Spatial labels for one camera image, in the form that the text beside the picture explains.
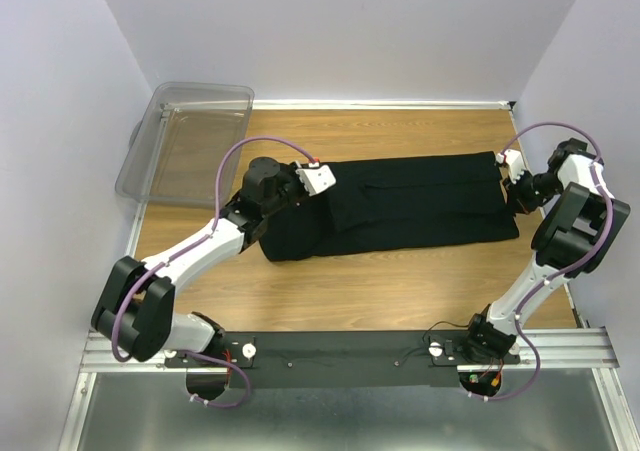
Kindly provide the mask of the black t shirt blue logo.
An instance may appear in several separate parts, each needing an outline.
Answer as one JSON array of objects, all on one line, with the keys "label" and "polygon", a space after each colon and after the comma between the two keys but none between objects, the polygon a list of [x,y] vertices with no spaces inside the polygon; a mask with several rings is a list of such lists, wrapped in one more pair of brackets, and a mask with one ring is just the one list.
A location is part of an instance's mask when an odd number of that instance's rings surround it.
[{"label": "black t shirt blue logo", "polygon": [[516,239],[491,151],[332,162],[336,183],[268,222],[271,262]]}]

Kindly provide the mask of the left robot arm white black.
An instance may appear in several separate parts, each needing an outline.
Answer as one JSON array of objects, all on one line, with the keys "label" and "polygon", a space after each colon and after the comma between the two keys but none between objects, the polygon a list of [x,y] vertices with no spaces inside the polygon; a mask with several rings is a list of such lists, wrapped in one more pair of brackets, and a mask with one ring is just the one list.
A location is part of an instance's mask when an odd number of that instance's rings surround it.
[{"label": "left robot arm white black", "polygon": [[120,362],[144,362],[161,351],[187,352],[201,366],[222,351],[220,327],[197,313],[178,314],[175,299],[203,273],[256,243],[277,212],[335,183],[326,165],[253,159],[240,189],[203,228],[170,249],[113,266],[91,317]]}]

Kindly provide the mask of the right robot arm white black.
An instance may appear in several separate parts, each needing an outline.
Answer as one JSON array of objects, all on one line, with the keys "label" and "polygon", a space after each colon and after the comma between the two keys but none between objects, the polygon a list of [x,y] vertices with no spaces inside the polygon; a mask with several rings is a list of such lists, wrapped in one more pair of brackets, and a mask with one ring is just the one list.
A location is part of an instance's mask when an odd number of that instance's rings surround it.
[{"label": "right robot arm white black", "polygon": [[600,265],[631,212],[607,189],[604,163],[584,141],[561,142],[543,173],[531,173],[516,150],[500,153],[496,161],[507,169],[502,185],[511,211],[528,214],[555,204],[532,238],[525,270],[500,299],[473,316],[461,336],[461,353],[474,363],[505,358],[523,325],[556,289]]}]

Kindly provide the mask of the clear plastic bin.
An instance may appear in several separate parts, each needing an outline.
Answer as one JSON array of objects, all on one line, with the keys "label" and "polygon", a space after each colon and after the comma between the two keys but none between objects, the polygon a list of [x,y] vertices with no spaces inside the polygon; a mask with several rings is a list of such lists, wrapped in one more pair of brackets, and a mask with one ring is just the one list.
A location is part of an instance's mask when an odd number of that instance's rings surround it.
[{"label": "clear plastic bin", "polygon": [[246,86],[166,82],[156,88],[115,183],[138,203],[213,208],[231,194],[240,153],[225,153],[247,133],[254,91]]}]

